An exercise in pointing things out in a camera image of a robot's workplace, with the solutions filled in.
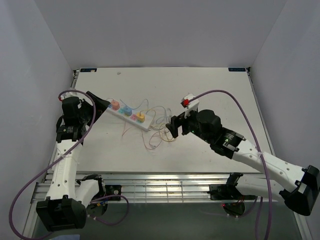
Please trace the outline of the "white colourful power strip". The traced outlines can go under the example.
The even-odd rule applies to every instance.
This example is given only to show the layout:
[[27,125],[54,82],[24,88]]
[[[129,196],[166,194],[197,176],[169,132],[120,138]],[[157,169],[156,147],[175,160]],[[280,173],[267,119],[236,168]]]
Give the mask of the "white colourful power strip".
[[119,119],[122,119],[123,121],[138,127],[139,129],[148,132],[151,129],[151,125],[154,123],[154,117],[151,115],[147,115],[145,113],[143,113],[145,115],[145,121],[144,122],[139,122],[137,121],[137,116],[136,113],[137,112],[142,112],[142,111],[137,111],[135,109],[132,109],[132,115],[131,116],[126,116],[124,115],[124,107],[126,105],[120,105],[120,109],[119,110],[113,110],[111,104],[109,105],[109,107],[106,109],[106,112],[113,114],[114,116],[116,116]]

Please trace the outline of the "pink charger plug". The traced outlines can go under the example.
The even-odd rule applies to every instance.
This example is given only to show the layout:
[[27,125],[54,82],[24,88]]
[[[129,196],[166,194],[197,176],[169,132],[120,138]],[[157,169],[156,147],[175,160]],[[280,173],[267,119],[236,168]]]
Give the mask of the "pink charger plug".
[[117,111],[120,109],[120,103],[118,101],[112,100],[110,104],[113,110]]

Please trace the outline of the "yellow charger plug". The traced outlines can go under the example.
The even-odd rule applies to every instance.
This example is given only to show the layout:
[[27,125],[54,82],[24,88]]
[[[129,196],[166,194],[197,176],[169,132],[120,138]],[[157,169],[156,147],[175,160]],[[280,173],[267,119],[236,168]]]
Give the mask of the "yellow charger plug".
[[143,123],[145,121],[145,114],[142,112],[137,112],[136,113],[136,119],[137,121],[139,121],[140,123]]

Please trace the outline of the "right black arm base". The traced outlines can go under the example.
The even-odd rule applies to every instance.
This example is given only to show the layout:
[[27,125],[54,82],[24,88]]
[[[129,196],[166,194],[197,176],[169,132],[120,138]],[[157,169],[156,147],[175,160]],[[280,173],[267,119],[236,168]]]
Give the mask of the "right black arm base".
[[239,179],[243,179],[243,173],[233,172],[224,184],[210,184],[209,194],[211,200],[254,200],[254,195],[242,194],[236,186]]

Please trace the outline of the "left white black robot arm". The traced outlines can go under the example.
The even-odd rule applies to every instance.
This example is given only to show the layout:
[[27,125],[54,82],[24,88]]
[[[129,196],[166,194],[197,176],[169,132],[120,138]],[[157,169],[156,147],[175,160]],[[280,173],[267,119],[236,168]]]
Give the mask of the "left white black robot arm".
[[89,100],[74,93],[63,93],[59,97],[62,115],[56,123],[57,152],[51,168],[53,176],[45,199],[36,205],[36,212],[49,232],[82,229],[91,201],[106,195],[99,174],[76,180],[84,137],[110,105],[109,101],[90,91],[85,95]]

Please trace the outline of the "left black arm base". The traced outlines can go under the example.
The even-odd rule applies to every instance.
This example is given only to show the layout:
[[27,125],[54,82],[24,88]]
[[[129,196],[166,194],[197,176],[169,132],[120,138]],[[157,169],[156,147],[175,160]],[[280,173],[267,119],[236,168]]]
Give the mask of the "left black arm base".
[[87,175],[82,179],[82,182],[95,180],[98,184],[98,192],[92,198],[92,200],[96,200],[98,198],[102,198],[105,196],[111,195],[121,195],[122,193],[122,186],[119,184],[105,184],[102,176],[100,174],[91,174]]

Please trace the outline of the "blue charger plug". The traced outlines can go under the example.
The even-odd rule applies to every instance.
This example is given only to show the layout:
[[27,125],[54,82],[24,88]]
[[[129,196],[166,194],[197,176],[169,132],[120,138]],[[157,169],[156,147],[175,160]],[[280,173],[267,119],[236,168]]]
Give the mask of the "blue charger plug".
[[132,109],[130,107],[128,107],[128,106],[125,106],[123,108],[123,113],[124,113],[125,116],[130,117],[132,115]]

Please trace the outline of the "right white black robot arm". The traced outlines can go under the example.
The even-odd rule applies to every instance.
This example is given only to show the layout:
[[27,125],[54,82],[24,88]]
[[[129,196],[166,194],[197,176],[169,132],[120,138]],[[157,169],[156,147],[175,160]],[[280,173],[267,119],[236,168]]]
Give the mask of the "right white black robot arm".
[[283,202],[290,210],[310,216],[320,193],[320,171],[309,165],[291,164],[257,146],[241,134],[222,126],[221,119],[212,110],[191,111],[173,116],[166,128],[173,138],[194,134],[209,144],[218,155],[243,163],[265,174],[256,178],[240,172],[231,173],[225,184],[209,187],[211,199],[235,200],[241,197],[271,197]]

